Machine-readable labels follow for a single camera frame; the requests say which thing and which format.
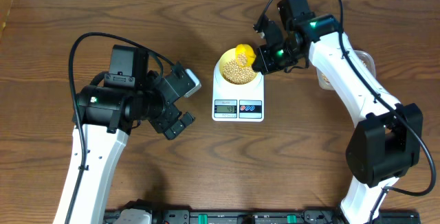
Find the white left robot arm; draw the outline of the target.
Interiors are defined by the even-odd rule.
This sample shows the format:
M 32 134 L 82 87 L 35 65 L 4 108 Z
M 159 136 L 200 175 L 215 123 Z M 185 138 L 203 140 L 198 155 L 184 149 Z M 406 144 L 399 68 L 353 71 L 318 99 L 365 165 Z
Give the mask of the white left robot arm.
M 72 133 L 71 160 L 55 223 L 101 223 L 118 160 L 136 121 L 175 139 L 194 122 L 175 101 L 201 87 L 180 63 L 164 76 L 148 69 L 153 53 L 114 45 L 108 72 L 96 76 L 76 96 L 80 120 Z

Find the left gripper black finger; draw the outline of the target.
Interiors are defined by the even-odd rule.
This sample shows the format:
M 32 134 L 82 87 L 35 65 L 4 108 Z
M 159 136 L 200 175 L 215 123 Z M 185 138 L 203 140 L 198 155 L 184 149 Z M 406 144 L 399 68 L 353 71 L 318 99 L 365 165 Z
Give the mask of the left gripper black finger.
M 185 124 L 178 120 L 176 123 L 174 123 L 170 128 L 166 129 L 164 131 L 164 136 L 168 140 L 175 139 L 184 129 L 186 128 Z
M 195 121 L 195 117 L 191 113 L 186 112 L 185 114 L 183 114 L 180 121 L 184 126 L 189 126 Z

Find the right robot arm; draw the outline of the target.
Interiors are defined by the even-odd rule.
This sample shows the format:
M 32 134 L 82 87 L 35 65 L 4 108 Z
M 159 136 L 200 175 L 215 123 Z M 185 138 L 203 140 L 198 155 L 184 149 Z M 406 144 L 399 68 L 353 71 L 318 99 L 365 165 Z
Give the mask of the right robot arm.
M 307 0 L 277 4 L 282 26 L 261 14 L 254 29 L 265 39 L 252 68 L 263 75 L 296 67 L 303 58 L 323 73 L 355 126 L 345 156 L 353 175 L 340 204 L 345 223 L 374 223 L 398 179 L 417 165 L 423 115 L 416 104 L 402 105 L 375 79 L 354 52 L 342 18 L 316 16 Z

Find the yellow measuring scoop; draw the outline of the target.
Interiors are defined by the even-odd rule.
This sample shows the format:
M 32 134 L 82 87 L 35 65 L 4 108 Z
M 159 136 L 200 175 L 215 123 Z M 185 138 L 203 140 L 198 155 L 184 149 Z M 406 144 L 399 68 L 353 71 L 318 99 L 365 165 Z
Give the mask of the yellow measuring scoop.
M 253 48 L 247 44 L 239 44 L 235 48 L 235 59 L 240 67 L 251 67 L 256 59 Z

